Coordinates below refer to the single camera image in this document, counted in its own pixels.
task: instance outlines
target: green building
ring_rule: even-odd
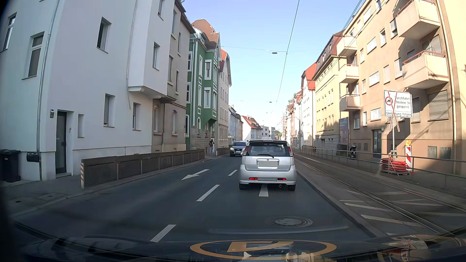
[[[218,81],[220,34],[204,19],[192,23],[196,33],[190,35],[188,83],[186,88],[186,148],[206,148],[214,140],[217,148]]]

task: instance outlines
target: pedestrian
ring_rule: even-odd
[[[210,146],[210,153],[211,154],[213,154],[213,144],[215,144],[215,142],[213,141],[213,139],[210,139],[209,146]]]

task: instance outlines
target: car rear bumper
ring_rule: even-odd
[[[250,177],[257,178],[257,180],[249,180]],[[286,181],[277,181],[277,178],[286,178]],[[294,165],[288,171],[257,171],[246,170],[244,165],[239,169],[240,184],[296,184],[296,168]]]

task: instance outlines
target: yellow logo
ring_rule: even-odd
[[[207,244],[213,244],[213,243],[230,243],[230,246],[228,247],[227,251],[225,252],[226,254],[219,254],[219,253],[213,253],[210,251],[207,251],[203,249],[202,247]],[[285,246],[289,246],[294,244],[295,242],[304,242],[304,243],[317,243],[325,246],[322,250],[312,252],[312,253],[305,253],[302,252],[301,254],[286,254],[282,256],[267,256],[267,257],[256,257],[252,256],[248,252],[253,252],[253,251],[258,251],[258,250],[267,250],[267,249],[274,249],[274,248],[282,248]],[[256,244],[253,247],[247,247],[248,244]],[[219,258],[227,258],[227,259],[240,259],[240,260],[283,260],[283,259],[305,259],[309,258],[312,256],[316,255],[323,255],[329,252],[332,252],[336,249],[336,245],[327,243],[327,242],[320,242],[320,241],[310,241],[310,240],[263,240],[263,241],[212,241],[212,242],[204,242],[204,243],[199,243],[192,245],[191,250],[202,254],[202,255],[208,255],[208,256],[214,256],[214,257],[219,257]],[[243,252],[243,256],[237,256],[233,254],[227,254],[227,253],[234,253],[234,252]]]

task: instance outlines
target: car rear window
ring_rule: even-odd
[[[287,144],[276,142],[250,142],[247,148],[247,156],[261,156],[269,154],[274,157],[289,157]]]

